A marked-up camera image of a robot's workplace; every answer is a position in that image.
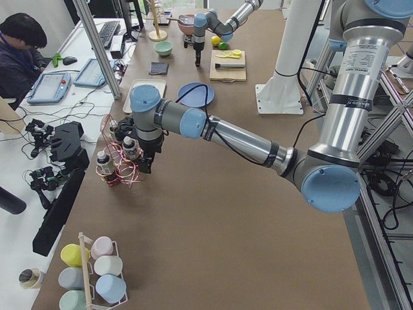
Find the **silver robot arm near bottles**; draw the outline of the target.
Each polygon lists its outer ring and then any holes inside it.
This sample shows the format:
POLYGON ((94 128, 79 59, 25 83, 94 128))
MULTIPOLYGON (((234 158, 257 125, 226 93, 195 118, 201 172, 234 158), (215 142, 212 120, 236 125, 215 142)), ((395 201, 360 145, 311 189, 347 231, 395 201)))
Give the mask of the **silver robot arm near bottles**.
POLYGON ((164 99, 147 84, 129 94, 133 136, 149 157, 160 151, 165 130, 224 145, 274 169, 315 209, 344 211, 360 194, 356 148, 388 52, 403 38, 411 16, 411 1, 344 1, 332 13, 329 43, 343 46, 345 52, 319 141, 306 152, 282 147, 206 110, 164 99))

